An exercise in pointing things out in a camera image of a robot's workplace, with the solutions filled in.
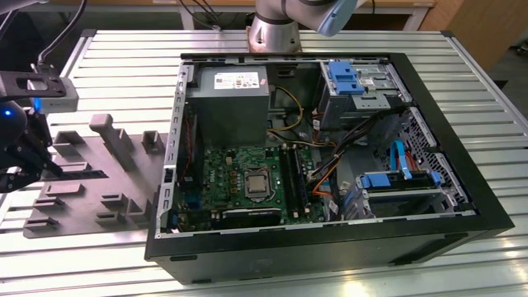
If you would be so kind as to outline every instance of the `green motherboard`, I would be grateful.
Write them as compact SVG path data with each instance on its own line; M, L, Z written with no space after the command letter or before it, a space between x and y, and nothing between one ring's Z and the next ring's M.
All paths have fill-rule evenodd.
M286 152L292 154L293 151L298 162L298 170L294 172L298 174L289 176L290 168L286 167L293 166L286 163L284 156ZM193 206L201 212L210 213L213 217L221 210L273 208L281 211L278 225L321 222L324 220L321 202L318 197L313 199L306 185L306 173L310 170L313 170L313 161L308 147L206 149L202 190L192 197L198 200ZM292 184L294 178L301 178L302 181ZM268 188L268 195L250 198L252 190L264 191ZM302 197L298 197L298 192L293 193L297 190L302 193ZM300 199L308 200L308 203L302 204ZM192 229L202 231L214 229L214 226L209 223L193 224Z

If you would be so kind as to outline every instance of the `metal table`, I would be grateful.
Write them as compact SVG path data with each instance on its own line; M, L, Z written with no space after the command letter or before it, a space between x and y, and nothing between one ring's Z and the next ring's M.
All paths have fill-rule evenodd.
M146 231L25 239L24 219L41 184L0 206L0 295L101 296L525 296L528 282L528 125L454 38L437 32L301 33L304 51L408 54L516 228L420 265L181 286L145 262ZM49 116L50 133L93 135L88 121L110 113L129 134L166 132L182 52L246 51L245 33L98 31L66 64L78 111Z

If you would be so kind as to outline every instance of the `circuit board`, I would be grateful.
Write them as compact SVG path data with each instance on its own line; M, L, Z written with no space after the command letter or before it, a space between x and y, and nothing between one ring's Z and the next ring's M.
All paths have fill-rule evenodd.
M249 148L212 148L205 150L204 156L204 186L193 207L214 213L221 209L280 209L281 225L321 222L324 220L322 206L313 201L309 189L304 189L309 199L306 209L298 215L292 215L288 209L288 198L284 191L282 162L280 147ZM313 170L313 161L308 147L296 147L302 176ZM248 198L246 175L250 170L260 168L269 177L269 195L262 200Z

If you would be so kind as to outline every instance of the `motherboard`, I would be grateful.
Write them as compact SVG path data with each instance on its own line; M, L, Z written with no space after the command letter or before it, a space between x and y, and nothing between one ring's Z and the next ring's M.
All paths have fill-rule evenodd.
M313 166L302 146L206 149L202 188L185 193L189 211L180 214L180 227L206 231L321 222L321 201L306 184Z

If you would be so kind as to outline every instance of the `cpu socket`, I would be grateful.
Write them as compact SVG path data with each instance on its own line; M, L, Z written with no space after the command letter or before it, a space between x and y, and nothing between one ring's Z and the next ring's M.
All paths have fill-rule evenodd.
M269 198L269 171L266 167L250 167L244 172L245 198L258 203Z

